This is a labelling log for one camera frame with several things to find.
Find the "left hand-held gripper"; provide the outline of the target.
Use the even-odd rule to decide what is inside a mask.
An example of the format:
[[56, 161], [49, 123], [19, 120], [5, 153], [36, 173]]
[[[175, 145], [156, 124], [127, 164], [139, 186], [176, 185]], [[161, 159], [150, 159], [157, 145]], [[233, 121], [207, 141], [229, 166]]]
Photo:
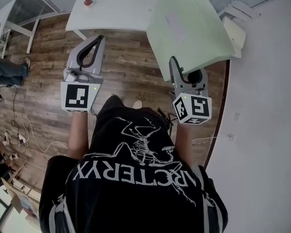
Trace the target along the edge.
[[[102, 35], [83, 40], [70, 53], [61, 81], [61, 107], [67, 112], [90, 112], [103, 84], [100, 75], [106, 39]], [[95, 48], [91, 62], [85, 57]]]

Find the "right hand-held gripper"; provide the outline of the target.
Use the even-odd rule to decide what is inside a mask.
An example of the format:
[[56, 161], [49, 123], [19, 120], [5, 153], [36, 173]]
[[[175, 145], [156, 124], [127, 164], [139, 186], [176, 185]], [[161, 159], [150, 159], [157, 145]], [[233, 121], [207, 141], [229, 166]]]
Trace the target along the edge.
[[208, 96], [208, 75], [204, 68], [195, 71], [196, 87], [188, 90], [176, 57], [169, 60], [171, 82], [175, 87], [172, 104], [181, 124], [201, 125], [212, 118], [212, 98]]

